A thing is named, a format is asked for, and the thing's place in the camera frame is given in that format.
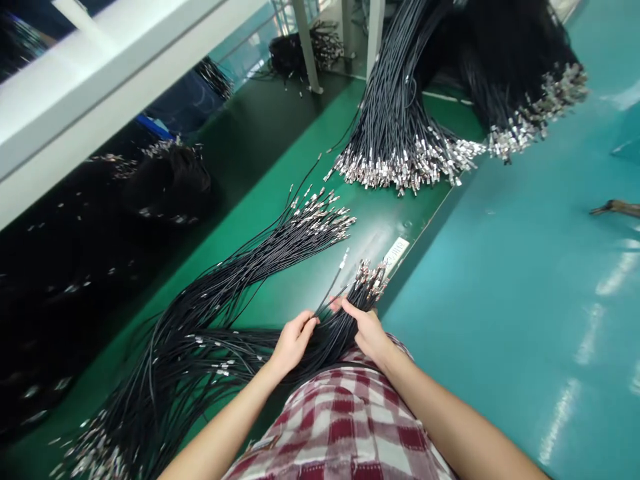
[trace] red plaid fabric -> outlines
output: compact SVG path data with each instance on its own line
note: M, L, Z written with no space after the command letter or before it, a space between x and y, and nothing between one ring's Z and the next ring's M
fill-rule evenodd
M409 354L396 338L391 339ZM342 360L375 366L357 347ZM318 374L293 392L262 440L250 445L224 478L453 480L456 476L384 375L368 368L340 367Z

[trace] green workbench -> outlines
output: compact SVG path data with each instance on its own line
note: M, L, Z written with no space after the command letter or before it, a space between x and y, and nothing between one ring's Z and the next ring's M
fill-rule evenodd
M310 183L312 192L323 185L335 189L341 197L336 205L350 208L357 217L350 228L351 237L269 278L237 327L279 328L301 310L315 309L347 247L350 252L336 291L353 277L360 259L379 262L398 237L413 245L422 234L446 198L448 183L423 189L417 197L407 193L402 199L397 198L395 190L364 190L359 185L347 185L337 174L323 184L322 178L340 148L328 154L326 150L349 126L364 82L338 75L324 75L321 80L325 89L322 96L311 95L296 84L284 88L279 81L249 81L202 130L200 141L205 145L207 166L219 189L217 214L198 228L167 264L163 276L130 308L135 311L133 319L86 369L50 418L5 452L3 460L12 479L48 476L62 455L57 446L50 447L48 442L77 429L104 400L122 370L123 354L136 326L160 312L202 270L232 254L269 225L282 211L291 184L297 188L320 152L322 158L302 192ZM442 124L464 138L482 138L468 106L426 96L424 99Z

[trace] left hand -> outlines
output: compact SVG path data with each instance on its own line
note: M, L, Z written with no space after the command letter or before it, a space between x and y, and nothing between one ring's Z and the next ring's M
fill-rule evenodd
M282 380L300 363L315 326L320 323L311 310L304 310L282 328L280 339L266 367Z

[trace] white shelf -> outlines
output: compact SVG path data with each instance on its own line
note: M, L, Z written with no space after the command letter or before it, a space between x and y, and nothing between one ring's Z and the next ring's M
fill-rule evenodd
M0 229L268 0L117 0L0 87Z

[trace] brown object on floor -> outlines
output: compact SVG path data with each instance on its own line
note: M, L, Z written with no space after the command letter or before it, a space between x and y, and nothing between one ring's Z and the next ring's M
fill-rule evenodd
M604 212L618 212L631 217L640 218L640 203L627 203L622 200L609 200L602 207L595 208L589 213L591 215L600 215Z

